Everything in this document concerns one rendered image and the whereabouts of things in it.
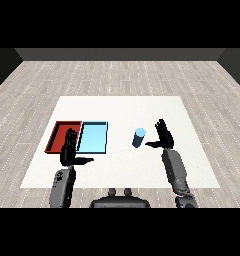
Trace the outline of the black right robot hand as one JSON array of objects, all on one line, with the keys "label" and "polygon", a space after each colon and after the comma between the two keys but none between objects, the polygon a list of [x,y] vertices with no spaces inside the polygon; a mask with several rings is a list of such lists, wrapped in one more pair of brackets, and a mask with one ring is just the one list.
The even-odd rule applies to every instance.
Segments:
[{"label": "black right robot hand", "polygon": [[171,132],[168,130],[165,121],[160,119],[155,124],[155,128],[159,140],[154,142],[146,142],[146,145],[152,148],[172,149],[174,147],[174,139]]}]

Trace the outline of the small blue can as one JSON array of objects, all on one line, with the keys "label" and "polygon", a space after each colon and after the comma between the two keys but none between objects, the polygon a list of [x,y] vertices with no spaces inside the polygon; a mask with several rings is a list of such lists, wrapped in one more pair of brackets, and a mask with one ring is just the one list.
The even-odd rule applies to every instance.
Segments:
[{"label": "small blue can", "polygon": [[146,131],[143,128],[137,128],[135,130],[135,134],[134,134],[134,137],[133,137],[132,145],[135,148],[138,148],[141,145],[145,135],[146,135]]}]

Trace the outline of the dark grey robot body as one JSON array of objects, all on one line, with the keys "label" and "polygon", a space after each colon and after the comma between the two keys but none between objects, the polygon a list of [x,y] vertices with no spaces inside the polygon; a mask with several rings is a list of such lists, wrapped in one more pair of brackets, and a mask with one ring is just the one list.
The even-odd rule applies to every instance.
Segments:
[{"label": "dark grey robot body", "polygon": [[90,208],[150,208],[150,204],[147,200],[134,197],[130,188],[124,189],[123,196],[117,196],[116,189],[110,188],[108,195],[93,200]]}]

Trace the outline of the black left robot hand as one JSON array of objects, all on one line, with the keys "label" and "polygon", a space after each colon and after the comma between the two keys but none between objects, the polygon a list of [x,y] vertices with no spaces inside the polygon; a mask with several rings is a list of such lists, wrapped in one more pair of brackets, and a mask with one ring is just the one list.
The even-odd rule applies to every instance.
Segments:
[{"label": "black left robot hand", "polygon": [[72,128],[66,131],[64,144],[60,152],[60,163],[63,166],[85,165],[93,161],[93,158],[76,156],[77,132]]}]

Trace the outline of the red shallow open box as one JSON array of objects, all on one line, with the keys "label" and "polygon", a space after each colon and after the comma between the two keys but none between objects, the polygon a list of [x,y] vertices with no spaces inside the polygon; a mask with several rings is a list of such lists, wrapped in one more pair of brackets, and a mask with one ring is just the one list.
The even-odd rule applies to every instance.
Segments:
[{"label": "red shallow open box", "polygon": [[81,124],[81,121],[57,121],[48,140],[45,153],[59,154],[64,145],[67,130],[71,128],[76,133],[79,133]]}]

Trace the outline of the light blue shallow open box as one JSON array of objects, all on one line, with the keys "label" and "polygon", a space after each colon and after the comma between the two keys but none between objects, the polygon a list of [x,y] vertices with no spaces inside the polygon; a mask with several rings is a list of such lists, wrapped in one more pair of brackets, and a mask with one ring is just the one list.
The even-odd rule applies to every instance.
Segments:
[{"label": "light blue shallow open box", "polygon": [[105,154],[108,123],[106,121],[85,121],[81,126],[76,146],[77,154]]}]

